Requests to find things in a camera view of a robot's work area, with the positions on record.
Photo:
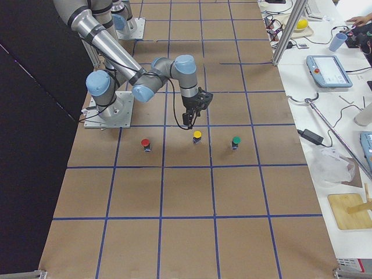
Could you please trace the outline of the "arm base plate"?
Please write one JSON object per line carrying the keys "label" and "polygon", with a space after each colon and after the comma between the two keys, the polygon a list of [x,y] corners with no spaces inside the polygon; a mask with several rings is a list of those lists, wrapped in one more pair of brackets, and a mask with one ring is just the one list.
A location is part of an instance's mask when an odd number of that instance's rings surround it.
{"label": "arm base plate", "polygon": [[86,108],[85,128],[130,128],[133,113],[134,97],[130,91],[116,91],[116,100],[102,113],[98,114],[93,97],[90,97],[89,107]]}
{"label": "arm base plate", "polygon": [[114,16],[117,37],[119,40],[142,40],[145,30],[145,18],[132,18],[126,20],[122,16]]}

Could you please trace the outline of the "person hand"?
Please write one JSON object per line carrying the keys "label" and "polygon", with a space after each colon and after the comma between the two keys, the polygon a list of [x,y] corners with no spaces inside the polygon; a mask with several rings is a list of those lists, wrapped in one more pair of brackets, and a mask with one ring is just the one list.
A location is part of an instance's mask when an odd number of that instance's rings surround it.
{"label": "person hand", "polygon": [[345,23],[347,25],[352,25],[352,26],[355,26],[355,27],[359,27],[359,26],[366,25],[369,21],[370,21],[370,19],[367,16],[357,16],[357,17],[352,17],[352,18],[346,20]]}

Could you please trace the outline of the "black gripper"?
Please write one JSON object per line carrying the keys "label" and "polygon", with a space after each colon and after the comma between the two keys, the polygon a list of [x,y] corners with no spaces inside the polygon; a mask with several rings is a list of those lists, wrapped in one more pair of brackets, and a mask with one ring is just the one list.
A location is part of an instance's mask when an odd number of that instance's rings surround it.
{"label": "black gripper", "polygon": [[186,112],[183,113],[183,125],[188,130],[193,128],[194,113],[195,117],[201,116],[201,111],[206,110],[213,99],[213,94],[206,92],[201,87],[198,87],[197,93],[192,97],[182,96],[183,105]]}

